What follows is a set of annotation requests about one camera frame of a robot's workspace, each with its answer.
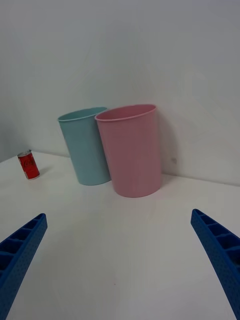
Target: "coca-cola can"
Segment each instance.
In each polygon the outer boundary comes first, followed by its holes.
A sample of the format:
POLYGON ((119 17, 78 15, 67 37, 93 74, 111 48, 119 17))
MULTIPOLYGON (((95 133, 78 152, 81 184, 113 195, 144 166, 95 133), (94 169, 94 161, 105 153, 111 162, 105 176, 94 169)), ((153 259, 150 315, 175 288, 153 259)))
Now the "coca-cola can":
POLYGON ((19 153, 17 157, 28 180, 39 177, 40 173, 31 150, 19 153))

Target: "white tabletop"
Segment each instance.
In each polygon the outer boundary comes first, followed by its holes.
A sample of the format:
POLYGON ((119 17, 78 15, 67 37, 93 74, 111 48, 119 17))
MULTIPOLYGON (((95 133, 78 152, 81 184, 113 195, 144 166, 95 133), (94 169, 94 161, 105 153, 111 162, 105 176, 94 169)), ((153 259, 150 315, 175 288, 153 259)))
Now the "white tabletop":
POLYGON ((163 177, 142 198, 83 186, 69 158, 34 153, 27 180, 0 163, 0 241, 39 213, 48 229, 8 320, 226 320, 227 297, 190 225, 198 208, 240 235, 240 188, 163 177))

